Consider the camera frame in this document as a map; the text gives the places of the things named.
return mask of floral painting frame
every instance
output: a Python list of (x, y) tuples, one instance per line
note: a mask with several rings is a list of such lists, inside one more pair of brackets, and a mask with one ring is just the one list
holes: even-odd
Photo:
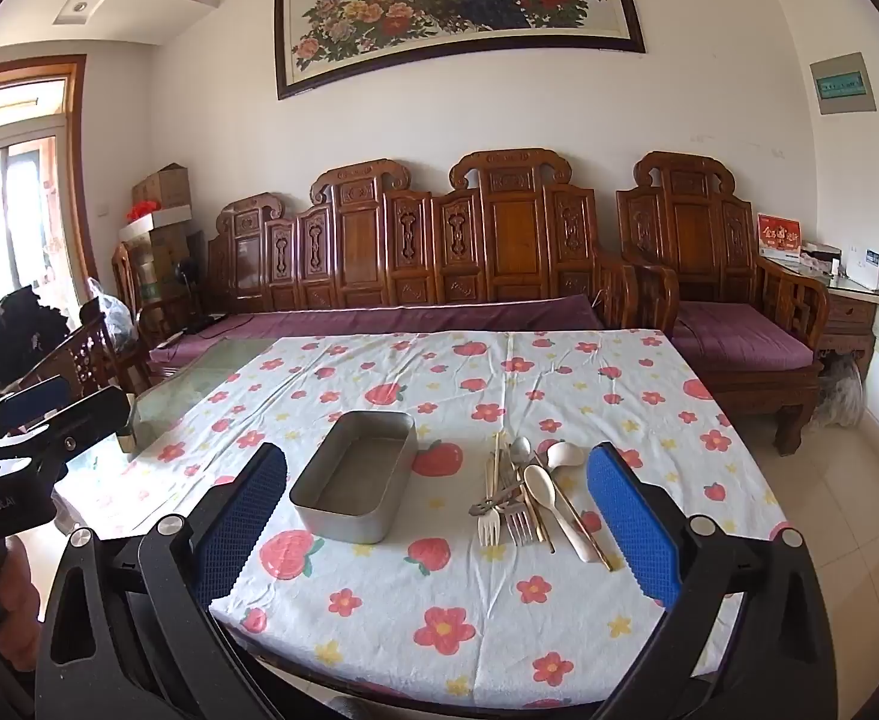
[(276, 0), (275, 44), (280, 100), (452, 53), (646, 51), (633, 0)]

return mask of person's hand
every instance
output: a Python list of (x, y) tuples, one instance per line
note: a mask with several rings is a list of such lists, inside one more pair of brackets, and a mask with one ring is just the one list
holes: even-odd
[(0, 654), (18, 671), (36, 667), (39, 649), (39, 591), (32, 586), (29, 558), (18, 536), (6, 538), (6, 561), (0, 570)]

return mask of purple seat cushion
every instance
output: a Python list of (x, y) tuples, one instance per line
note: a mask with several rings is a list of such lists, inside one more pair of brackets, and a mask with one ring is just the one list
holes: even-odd
[(155, 367), (181, 368), (220, 338), (288, 338), (378, 333), (438, 333), (444, 330), (537, 332), (601, 330), (585, 295), (513, 303), (277, 311), (236, 314), (196, 336), (183, 336), (166, 349), (153, 349)]
[(745, 303), (679, 304), (673, 345), (693, 370), (795, 370), (812, 349)]

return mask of rectangular metal container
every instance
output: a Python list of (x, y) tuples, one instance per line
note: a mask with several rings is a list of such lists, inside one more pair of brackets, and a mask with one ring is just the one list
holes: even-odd
[(289, 490), (316, 536), (354, 544), (385, 538), (418, 449), (416, 423), (401, 412), (346, 412)]

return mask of tile floor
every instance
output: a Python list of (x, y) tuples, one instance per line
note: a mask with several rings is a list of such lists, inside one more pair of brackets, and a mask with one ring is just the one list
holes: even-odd
[[(856, 430), (807, 432), (801, 449), (781, 458), (769, 419), (740, 424), (780, 505), (803, 533), (829, 611), (839, 675), (839, 718), (847, 720), (879, 683), (879, 458)], [(52, 523), (23, 535), (33, 581), (43, 598), (66, 544)], [(289, 677), (321, 700), (334, 693)], [(383, 718), (425, 718), (390, 709)]]

